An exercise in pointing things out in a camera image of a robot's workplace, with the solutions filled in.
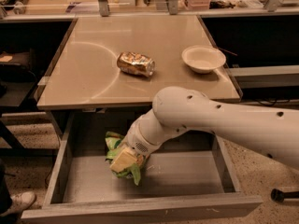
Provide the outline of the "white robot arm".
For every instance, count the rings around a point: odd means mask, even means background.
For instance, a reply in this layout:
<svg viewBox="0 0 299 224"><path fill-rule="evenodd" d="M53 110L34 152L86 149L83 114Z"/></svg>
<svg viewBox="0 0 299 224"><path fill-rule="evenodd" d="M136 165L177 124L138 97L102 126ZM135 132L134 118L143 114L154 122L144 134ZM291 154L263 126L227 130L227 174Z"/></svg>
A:
<svg viewBox="0 0 299 224"><path fill-rule="evenodd" d="M167 87L121 142L110 169L121 172L171 138L188 131L212 133L242 147L299 168L299 111L212 101L199 91Z"/></svg>

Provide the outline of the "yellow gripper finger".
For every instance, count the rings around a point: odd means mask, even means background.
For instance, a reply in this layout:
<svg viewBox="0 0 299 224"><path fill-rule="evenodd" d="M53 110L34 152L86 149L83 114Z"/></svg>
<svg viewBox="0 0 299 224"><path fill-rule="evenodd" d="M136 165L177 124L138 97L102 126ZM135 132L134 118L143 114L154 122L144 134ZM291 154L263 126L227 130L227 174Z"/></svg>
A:
<svg viewBox="0 0 299 224"><path fill-rule="evenodd" d="M137 163L137 154L130 147L116 148L109 152L112 158L110 169L116 173Z"/></svg>

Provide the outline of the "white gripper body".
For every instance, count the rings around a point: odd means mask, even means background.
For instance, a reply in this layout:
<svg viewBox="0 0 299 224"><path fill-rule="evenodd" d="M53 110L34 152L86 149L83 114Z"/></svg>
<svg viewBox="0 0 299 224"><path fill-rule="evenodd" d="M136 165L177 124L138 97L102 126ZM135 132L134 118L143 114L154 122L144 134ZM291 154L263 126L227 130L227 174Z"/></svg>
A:
<svg viewBox="0 0 299 224"><path fill-rule="evenodd" d="M125 135L124 142L130 149L144 156L148 156L160 148L160 145L153 145L144 138L138 121L131 125L128 133Z"/></svg>

